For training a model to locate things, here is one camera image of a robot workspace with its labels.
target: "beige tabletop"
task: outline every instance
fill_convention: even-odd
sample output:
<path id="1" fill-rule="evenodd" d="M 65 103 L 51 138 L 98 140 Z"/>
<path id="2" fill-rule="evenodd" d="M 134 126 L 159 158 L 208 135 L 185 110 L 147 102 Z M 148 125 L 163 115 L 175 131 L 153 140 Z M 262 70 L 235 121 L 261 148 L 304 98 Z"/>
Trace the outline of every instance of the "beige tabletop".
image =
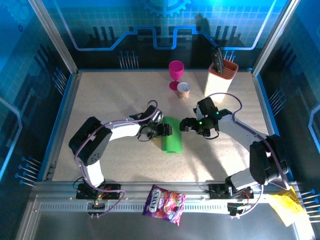
<path id="1" fill-rule="evenodd" d="M 150 100 L 157 100 L 164 116 L 178 119 L 194 117 L 193 108 L 204 98 L 208 71 L 185 71 L 180 82 L 190 84 L 188 99 L 177 98 L 169 89 L 168 71 L 84 72 L 80 80 L 59 159 L 54 181 L 74 181 L 81 176 L 69 140 L 92 116 L 100 121 L 115 121 L 144 112 Z M 237 117 L 254 129 L 266 133 L 251 73 L 238 72 L 229 90 L 240 98 L 243 109 Z M 226 96 L 218 108 L 232 112 L 236 100 Z M 224 133 L 206 140 L 194 132 L 182 133 L 183 152 L 163 153 L 161 140 L 140 142 L 136 137 L 123 137 L 109 142 L 101 169 L 106 180 L 129 182 L 224 181 L 229 175 L 249 167 L 249 153 Z"/>

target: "purple bag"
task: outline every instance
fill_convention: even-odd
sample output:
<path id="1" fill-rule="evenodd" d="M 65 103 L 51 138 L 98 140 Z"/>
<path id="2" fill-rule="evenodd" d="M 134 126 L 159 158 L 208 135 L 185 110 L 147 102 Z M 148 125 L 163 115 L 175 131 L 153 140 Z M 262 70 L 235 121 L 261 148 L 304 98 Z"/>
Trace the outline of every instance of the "purple bag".
<path id="1" fill-rule="evenodd" d="M 153 185 L 142 215 L 164 219 L 179 226 L 185 202 L 186 195 Z"/>

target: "blue wall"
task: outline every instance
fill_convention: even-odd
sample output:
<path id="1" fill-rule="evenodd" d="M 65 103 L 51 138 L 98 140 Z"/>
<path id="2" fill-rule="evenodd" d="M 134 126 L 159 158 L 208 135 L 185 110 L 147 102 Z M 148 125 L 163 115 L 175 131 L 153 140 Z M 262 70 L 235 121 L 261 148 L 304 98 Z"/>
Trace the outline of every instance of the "blue wall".
<path id="1" fill-rule="evenodd" d="M 42 162 L 70 73 L 28 1 L 1 1 L 0 26 L 0 239 L 12 240 L 37 177 L 22 157 Z"/>
<path id="2" fill-rule="evenodd" d="M 271 98 L 283 105 L 275 121 L 302 191 L 320 191 L 320 2 L 300 1 L 261 71 Z M 317 239 L 320 225 L 313 224 Z"/>
<path id="3" fill-rule="evenodd" d="M 213 42 L 224 54 L 228 51 L 230 59 L 234 51 L 240 68 L 251 68 L 286 2 L 45 0 L 44 4 L 79 68 L 119 69 L 120 51 L 134 51 L 140 68 L 166 68 L 171 60 L 181 60 L 187 68 L 208 68 Z M 197 15 L 202 16 L 198 22 Z"/>

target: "pink wine glass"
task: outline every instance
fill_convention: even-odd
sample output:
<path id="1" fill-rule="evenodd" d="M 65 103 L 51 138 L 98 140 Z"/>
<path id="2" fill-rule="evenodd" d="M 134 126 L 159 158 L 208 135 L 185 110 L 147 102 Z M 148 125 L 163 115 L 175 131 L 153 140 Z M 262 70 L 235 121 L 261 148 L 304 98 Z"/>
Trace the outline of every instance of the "pink wine glass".
<path id="1" fill-rule="evenodd" d="M 170 77 L 173 79 L 172 82 L 170 82 L 170 89 L 176 91 L 177 86 L 179 84 L 178 80 L 182 77 L 184 74 L 185 65 L 181 61 L 172 61 L 169 63 L 169 74 Z"/>

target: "yellow package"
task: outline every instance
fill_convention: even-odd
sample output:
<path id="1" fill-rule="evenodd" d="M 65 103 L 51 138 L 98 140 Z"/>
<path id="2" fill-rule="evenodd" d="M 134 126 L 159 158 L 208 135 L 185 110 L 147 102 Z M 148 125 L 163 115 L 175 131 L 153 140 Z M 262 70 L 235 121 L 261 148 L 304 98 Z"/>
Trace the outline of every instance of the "yellow package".
<path id="1" fill-rule="evenodd" d="M 266 194 L 270 206 L 276 211 L 286 227 L 299 218 L 309 217 L 300 205 L 293 187 L 290 190 L 282 190 L 276 194 Z"/>

